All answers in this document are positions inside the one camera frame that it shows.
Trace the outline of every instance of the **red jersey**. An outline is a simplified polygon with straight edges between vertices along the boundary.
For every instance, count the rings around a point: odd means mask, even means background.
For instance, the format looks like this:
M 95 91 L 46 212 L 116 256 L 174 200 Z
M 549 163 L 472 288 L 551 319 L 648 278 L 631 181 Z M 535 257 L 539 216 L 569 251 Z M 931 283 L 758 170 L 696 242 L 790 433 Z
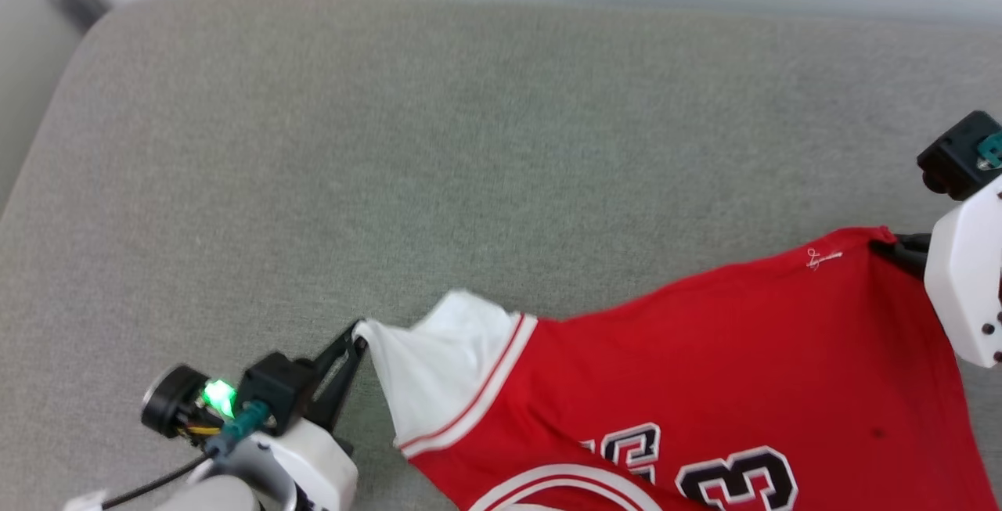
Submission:
M 997 510 L 923 284 L 872 240 L 568 321 L 454 292 L 357 334 L 397 446 L 461 509 Z

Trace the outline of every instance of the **gray cushion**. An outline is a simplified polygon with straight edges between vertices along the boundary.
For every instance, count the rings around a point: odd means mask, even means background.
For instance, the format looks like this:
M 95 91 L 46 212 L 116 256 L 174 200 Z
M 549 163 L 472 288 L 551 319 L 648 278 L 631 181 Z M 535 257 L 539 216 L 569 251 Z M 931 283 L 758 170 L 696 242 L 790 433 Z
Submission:
M 952 202 L 915 156 L 1002 112 L 1000 57 L 998 32 L 686 12 L 114 12 L 0 219 L 0 507 L 193 457 L 138 419 L 177 362 L 236 380 L 360 315 L 413 322 L 451 287 L 565 317 L 837 226 L 929 230 Z M 965 373 L 1002 488 L 1002 379 Z M 340 433 L 358 509 L 451 507 L 392 448 L 368 364 Z

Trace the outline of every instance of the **teal connector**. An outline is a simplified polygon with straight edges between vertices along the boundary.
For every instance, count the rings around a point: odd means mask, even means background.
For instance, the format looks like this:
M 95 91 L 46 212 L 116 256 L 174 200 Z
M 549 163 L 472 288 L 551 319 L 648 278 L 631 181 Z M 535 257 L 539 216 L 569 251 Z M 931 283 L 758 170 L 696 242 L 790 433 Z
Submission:
M 988 164 L 992 165 L 992 168 L 997 169 L 1002 167 L 1002 132 L 995 133 L 985 137 L 985 139 L 978 144 L 978 154 L 981 158 L 988 161 Z
M 270 414 L 264 402 L 250 402 L 239 415 L 222 426 L 218 435 L 205 442 L 205 454 L 211 458 L 228 456 L 240 441 L 265 426 Z

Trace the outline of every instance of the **yellow wire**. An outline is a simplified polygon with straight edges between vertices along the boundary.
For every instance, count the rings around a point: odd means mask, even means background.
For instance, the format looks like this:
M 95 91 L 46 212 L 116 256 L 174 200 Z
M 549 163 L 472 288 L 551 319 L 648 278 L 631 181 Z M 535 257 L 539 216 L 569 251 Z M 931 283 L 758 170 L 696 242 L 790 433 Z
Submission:
M 188 433 L 192 433 L 194 435 L 218 435 L 219 434 L 219 428 L 218 427 L 188 427 L 187 428 L 187 432 Z

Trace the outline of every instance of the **green led light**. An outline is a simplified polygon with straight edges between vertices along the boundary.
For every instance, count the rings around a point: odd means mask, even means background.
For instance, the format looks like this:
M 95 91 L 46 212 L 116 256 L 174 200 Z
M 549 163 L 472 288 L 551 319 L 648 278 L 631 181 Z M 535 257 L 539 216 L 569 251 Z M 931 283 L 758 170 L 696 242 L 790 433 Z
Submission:
M 236 400 L 236 390 L 233 390 L 232 386 L 221 380 L 209 382 L 201 392 L 201 399 L 205 400 L 205 403 L 209 407 L 219 412 L 219 415 L 228 417 L 229 419 L 233 418 L 233 402 Z

